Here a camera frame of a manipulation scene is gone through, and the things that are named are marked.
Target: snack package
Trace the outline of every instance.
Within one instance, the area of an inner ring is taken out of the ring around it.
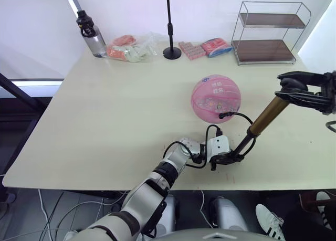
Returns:
[[[107,56],[122,61],[139,62],[156,56],[156,41],[154,35],[134,37],[124,35],[106,46]]]
[[[221,38],[207,40],[201,44],[201,47],[205,50],[208,57],[215,57],[233,49],[232,46],[230,46]]]

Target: table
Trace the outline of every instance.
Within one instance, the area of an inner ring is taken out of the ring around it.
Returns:
[[[129,63],[85,51],[7,172],[9,187],[129,190],[156,167],[164,149],[189,137],[204,141],[207,123],[193,112],[196,83],[211,74],[233,79],[240,112],[256,119],[280,90],[278,74],[295,65],[237,66],[234,53],[189,61]],[[241,163],[186,168],[175,190],[294,190],[336,187],[335,116],[289,105],[257,139]],[[220,125],[235,148],[248,123],[238,116]]]

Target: white sneaker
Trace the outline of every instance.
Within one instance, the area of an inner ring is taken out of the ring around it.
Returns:
[[[320,191],[319,193],[317,193],[316,195],[316,201],[321,201],[321,200],[329,200],[330,196],[323,191]],[[324,213],[324,207],[325,206],[317,206],[317,208],[319,209],[319,212],[321,213],[321,216],[323,218],[323,226],[325,228],[331,229],[330,224],[328,223],[328,220],[326,219],[326,214]]]
[[[284,220],[282,220],[280,217],[277,217],[276,214],[269,211],[268,208],[262,204],[257,205],[256,215],[260,226],[268,236],[285,241],[284,234],[281,230],[281,227],[284,224]]]

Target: pink ball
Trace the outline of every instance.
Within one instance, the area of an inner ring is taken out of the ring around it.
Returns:
[[[230,78],[211,75],[199,81],[191,96],[191,106],[196,115],[208,123],[223,123],[231,117],[220,119],[222,112],[238,111],[241,96],[238,86]]]

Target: wooden shelf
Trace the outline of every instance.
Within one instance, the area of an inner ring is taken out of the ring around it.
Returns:
[[[305,28],[305,24],[296,14],[240,13],[239,18],[247,28]]]
[[[232,41],[238,64],[294,64],[296,59],[283,40]]]

